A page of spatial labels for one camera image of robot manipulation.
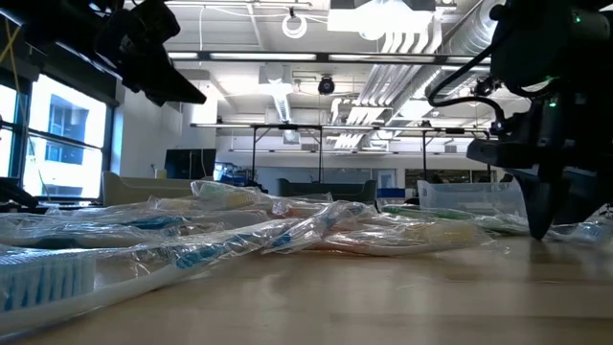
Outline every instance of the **ceiling light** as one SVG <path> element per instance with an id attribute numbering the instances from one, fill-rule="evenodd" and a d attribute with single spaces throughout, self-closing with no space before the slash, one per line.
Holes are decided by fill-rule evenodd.
<path id="1" fill-rule="evenodd" d="M 441 69 L 448 72 L 455 72 L 462 68 L 462 66 L 441 66 Z M 474 66 L 470 69 L 472 72 L 489 72 L 488 66 Z"/>
<path id="2" fill-rule="evenodd" d="M 241 152 L 241 153 L 253 153 L 252 149 L 228 149 L 229 152 Z M 274 149 L 256 149 L 256 152 L 271 153 L 275 152 Z"/>
<path id="3" fill-rule="evenodd" d="M 136 3 L 140 4 L 143 1 L 137 0 Z M 281 1 L 177 1 L 170 0 L 166 2 L 166 6 L 172 7 L 237 7 L 252 5 L 257 8 L 288 8 L 293 7 L 295 9 L 311 9 L 313 6 L 308 2 L 292 2 L 286 3 Z"/>
<path id="4" fill-rule="evenodd" d="M 303 15 L 298 14 L 295 17 L 298 18 L 298 20 L 300 20 L 300 26 L 298 26 L 298 28 L 289 29 L 289 20 L 292 19 L 293 17 L 291 15 L 288 15 L 287 17 L 284 18 L 284 21 L 281 23 L 281 29 L 283 30 L 284 34 L 287 37 L 297 39 L 297 38 L 301 38 L 307 33 L 308 24 L 307 24 L 307 20 L 305 19 Z"/>
<path id="5" fill-rule="evenodd" d="M 322 129 L 339 129 L 339 130 L 373 130 L 372 126 L 322 126 Z"/>
<path id="6" fill-rule="evenodd" d="M 247 124 L 191 124 L 192 127 L 200 128 L 251 128 Z"/>
<path id="7" fill-rule="evenodd" d="M 473 57 L 448 57 L 446 59 L 446 63 L 453 63 L 453 64 L 466 64 L 469 63 L 473 60 Z M 491 58 L 486 57 L 483 59 L 483 61 L 479 62 L 479 64 L 490 64 L 491 63 Z"/>
<path id="8" fill-rule="evenodd" d="M 401 0 L 370 1 L 357 8 L 330 6 L 328 31 L 362 33 L 377 39 L 381 33 L 414 34 L 427 28 L 432 11 L 415 11 Z"/>
<path id="9" fill-rule="evenodd" d="M 345 62 L 378 62 L 378 63 L 412 63 L 430 64 L 434 57 L 417 55 L 394 55 L 394 54 L 330 54 L 330 61 Z"/>
<path id="10" fill-rule="evenodd" d="M 280 54 L 280 53 L 211 53 L 213 60 L 292 60 L 292 61 L 314 61 L 315 54 Z"/>
<path id="11" fill-rule="evenodd" d="M 174 59 L 198 59 L 198 53 L 180 53 L 180 52 L 170 52 L 169 58 Z"/>

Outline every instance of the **blue bristles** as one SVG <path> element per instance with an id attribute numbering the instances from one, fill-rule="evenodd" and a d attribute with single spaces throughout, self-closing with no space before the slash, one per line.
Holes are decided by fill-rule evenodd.
<path id="1" fill-rule="evenodd" d="M 96 259 L 83 252 L 0 257 L 0 312 L 36 307 L 94 290 Z"/>

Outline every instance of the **table surface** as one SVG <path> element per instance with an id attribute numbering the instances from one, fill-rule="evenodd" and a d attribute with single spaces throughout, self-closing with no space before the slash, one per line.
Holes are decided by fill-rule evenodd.
<path id="1" fill-rule="evenodd" d="M 251 256 L 4 341 L 611 344 L 613 260 L 527 238 L 407 258 Z"/>

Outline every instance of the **plastic container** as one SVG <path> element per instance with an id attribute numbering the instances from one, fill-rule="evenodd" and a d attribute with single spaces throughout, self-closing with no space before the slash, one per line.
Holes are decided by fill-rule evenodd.
<path id="1" fill-rule="evenodd" d="M 526 217 L 521 188 L 512 183 L 431 184 L 418 181 L 421 209 L 451 209 L 475 215 Z"/>

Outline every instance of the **wall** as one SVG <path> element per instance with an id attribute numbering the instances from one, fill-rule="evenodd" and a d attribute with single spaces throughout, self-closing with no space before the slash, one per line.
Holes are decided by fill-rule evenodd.
<path id="1" fill-rule="evenodd" d="M 117 87 L 111 171 L 121 176 L 154 177 L 163 169 L 168 149 L 213 149 L 215 130 L 191 128 L 193 107 L 183 113 L 155 105 L 139 92 Z"/>

